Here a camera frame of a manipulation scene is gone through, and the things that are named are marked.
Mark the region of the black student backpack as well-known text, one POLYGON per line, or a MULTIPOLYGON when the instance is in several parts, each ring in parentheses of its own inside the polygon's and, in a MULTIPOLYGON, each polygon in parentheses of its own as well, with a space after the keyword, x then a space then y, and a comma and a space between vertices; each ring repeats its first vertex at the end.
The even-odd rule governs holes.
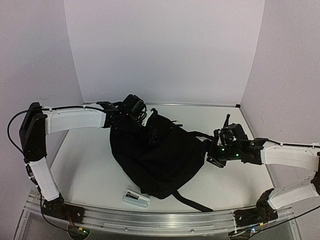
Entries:
POLYGON ((178 190, 201 169, 217 138, 186 131, 156 109, 151 111, 146 125, 128 115, 116 118, 109 134, 113 157, 141 193, 161 200, 174 196, 200 212, 212 212, 178 190))

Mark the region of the aluminium mounting rail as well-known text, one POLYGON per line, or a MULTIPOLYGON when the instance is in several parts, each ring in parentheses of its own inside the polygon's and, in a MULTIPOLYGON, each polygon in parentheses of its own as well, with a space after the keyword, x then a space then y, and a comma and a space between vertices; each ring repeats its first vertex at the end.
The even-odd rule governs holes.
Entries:
POLYGON ((67 205, 75 212, 71 218, 75 226, 136 236, 183 237, 229 232, 238 234, 246 229, 266 229, 293 216, 292 208, 286 207, 277 212, 277 220, 240 226, 233 210, 171 213, 125 211, 70 202, 67 205))

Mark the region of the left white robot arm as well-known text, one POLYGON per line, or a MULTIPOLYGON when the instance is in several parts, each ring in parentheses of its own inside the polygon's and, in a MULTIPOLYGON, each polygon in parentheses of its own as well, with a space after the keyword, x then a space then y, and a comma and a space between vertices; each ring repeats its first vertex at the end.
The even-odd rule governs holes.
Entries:
POLYGON ((23 155, 29 179, 44 200, 40 205, 43 215, 63 219, 74 212, 65 204, 48 166, 47 135, 82 128, 112 128, 148 144, 157 135, 157 131, 146 124, 147 106, 138 96, 129 94, 123 101, 98 101, 96 104, 44 107, 33 102, 22 111, 25 117, 19 129, 21 146, 17 149, 23 155))

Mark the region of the white stapler box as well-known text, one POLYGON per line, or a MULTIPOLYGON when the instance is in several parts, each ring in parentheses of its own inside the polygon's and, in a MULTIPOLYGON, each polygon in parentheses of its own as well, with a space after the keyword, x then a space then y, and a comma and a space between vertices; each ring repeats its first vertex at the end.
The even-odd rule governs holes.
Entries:
POLYGON ((122 197, 122 201, 124 203, 134 205, 141 208, 147 208, 150 203, 150 198, 146 197, 142 194, 139 194, 137 192, 134 192, 130 189, 127 189, 125 191, 124 196, 122 197))

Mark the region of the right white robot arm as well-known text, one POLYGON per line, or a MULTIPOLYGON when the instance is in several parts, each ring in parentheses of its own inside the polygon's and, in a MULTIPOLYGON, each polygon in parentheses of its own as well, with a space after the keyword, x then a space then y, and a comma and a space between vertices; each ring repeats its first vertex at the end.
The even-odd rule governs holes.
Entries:
POLYGON ((249 140, 229 127, 215 130, 206 145, 207 161, 223 168, 227 161, 244 164, 283 165, 314 172, 301 183, 266 190, 255 207, 233 213, 239 227, 267 223, 278 218, 278 209, 320 195, 320 145, 280 143, 267 138, 249 140))

